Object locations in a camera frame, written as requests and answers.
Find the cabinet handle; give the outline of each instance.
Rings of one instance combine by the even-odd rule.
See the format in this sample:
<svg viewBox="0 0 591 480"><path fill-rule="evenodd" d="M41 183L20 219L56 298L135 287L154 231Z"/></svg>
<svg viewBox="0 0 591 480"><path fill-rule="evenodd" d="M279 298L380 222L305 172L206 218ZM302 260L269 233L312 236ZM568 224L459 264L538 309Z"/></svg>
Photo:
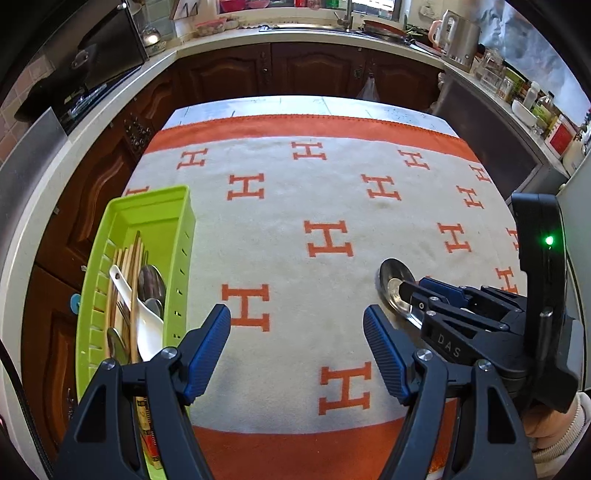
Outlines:
<svg viewBox="0 0 591 480"><path fill-rule="evenodd" d="M74 410L78 406L78 402L76 401L76 397L73 395L71 388L68 388L66 403L68 405L68 420L71 420L72 415L74 415Z"/></svg>

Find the table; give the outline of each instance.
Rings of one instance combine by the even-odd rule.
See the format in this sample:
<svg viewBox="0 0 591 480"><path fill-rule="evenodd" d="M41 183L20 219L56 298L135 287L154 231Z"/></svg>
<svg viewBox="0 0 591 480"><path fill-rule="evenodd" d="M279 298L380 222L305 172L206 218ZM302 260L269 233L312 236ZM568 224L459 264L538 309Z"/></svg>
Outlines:
<svg viewBox="0 0 591 480"><path fill-rule="evenodd" d="M362 331L363 310L380 304L384 259L417 279L525 292L503 198L430 115L285 96L179 109L126 194L175 184L190 186L197 218L187 327L215 303L232 311L228 344L190 411L217 480L379 476L405 414Z"/></svg>

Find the cabinet door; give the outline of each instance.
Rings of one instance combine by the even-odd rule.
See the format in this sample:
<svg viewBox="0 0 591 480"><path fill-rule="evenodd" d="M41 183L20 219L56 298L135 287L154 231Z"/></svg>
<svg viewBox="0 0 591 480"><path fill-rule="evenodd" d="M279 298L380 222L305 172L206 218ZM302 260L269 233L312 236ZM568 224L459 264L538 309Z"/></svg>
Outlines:
<svg viewBox="0 0 591 480"><path fill-rule="evenodd" d="M267 95L271 48L269 44L223 48L181 59L176 69L189 105Z"/></svg>
<svg viewBox="0 0 591 480"><path fill-rule="evenodd" d="M363 86L365 53L323 43L272 46L273 93L354 98Z"/></svg>
<svg viewBox="0 0 591 480"><path fill-rule="evenodd" d="M33 266L22 317L22 384L43 446L54 460L76 404L74 293Z"/></svg>
<svg viewBox="0 0 591 480"><path fill-rule="evenodd" d="M107 203L121 196L136 163L122 118L116 118L82 159L57 202L37 252L43 268L82 288L81 266L88 261Z"/></svg>
<svg viewBox="0 0 591 480"><path fill-rule="evenodd" d="M177 108L186 105L183 97L176 75L168 69L139 92L131 108L158 132Z"/></svg>
<svg viewBox="0 0 591 480"><path fill-rule="evenodd" d="M381 103L426 111L439 97L440 70L420 61L372 51L366 70L374 74Z"/></svg>

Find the person's hand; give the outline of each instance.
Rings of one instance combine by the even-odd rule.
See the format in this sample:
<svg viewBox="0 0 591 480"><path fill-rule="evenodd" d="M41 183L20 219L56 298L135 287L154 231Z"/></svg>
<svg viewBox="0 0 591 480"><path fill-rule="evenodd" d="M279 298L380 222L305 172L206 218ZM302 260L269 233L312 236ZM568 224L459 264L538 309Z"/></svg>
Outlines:
<svg viewBox="0 0 591 480"><path fill-rule="evenodd" d="M545 405L537 405L523 416L525 434L536 439L537 449L551 447L569 431L576 413L576 398L567 413L560 413Z"/></svg>

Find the kitchen counter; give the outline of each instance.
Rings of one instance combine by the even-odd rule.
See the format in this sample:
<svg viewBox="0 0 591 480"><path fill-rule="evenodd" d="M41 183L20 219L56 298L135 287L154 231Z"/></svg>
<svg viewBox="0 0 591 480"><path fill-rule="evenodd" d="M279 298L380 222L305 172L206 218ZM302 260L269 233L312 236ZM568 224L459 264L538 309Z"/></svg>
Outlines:
<svg viewBox="0 0 591 480"><path fill-rule="evenodd" d="M463 75L459 70L447 66L440 58L417 49L359 34L298 30L296 28L269 31L250 28L232 30L211 37L191 40L180 46L173 47L149 59L137 72L126 79L120 87L104 98L69 135L68 140L54 156L40 181L34 186L33 193L29 197L17 227L12 234L7 258L0 277L0 336L13 358L17 370L21 370L21 319L35 255L61 193L99 135L108 128L117 114L146 85L177 60L220 48L277 42L312 42L367 48L406 57L442 70L445 69L469 82L478 95L481 95L491 105L495 105L507 122L511 124L518 123L512 112L508 110L508 107L504 108L499 105L498 101L482 90L475 81ZM524 128L521 128L521 130L523 136L526 137L528 135L527 131ZM530 138L528 142L537 145L534 138ZM543 145L538 146L541 155L546 155ZM552 165L556 163L555 159L550 157L546 161L551 162ZM11 438L18 446L25 460L30 465L37 465L35 471L40 478L43 478L40 465L36 460L36 452L6 376L4 382L0 383L0 411L6 412L7 418L5 420Z"/></svg>
<svg viewBox="0 0 591 480"><path fill-rule="evenodd" d="M486 97L491 105L504 116L506 121L522 135L523 139L525 139L530 146L539 150L539 156L541 158L545 158L556 170L564 174L567 178L570 177L564 168L564 165L562 165L562 162L551 152L544 140L539 135L533 135L531 130L517 118L516 114L514 114L511 109L511 105L482 87L474 75L470 75L469 73L457 69L447 63L444 64L443 68L447 74L461 79L464 83L471 85L471 87L475 91L478 91L480 95Z"/></svg>

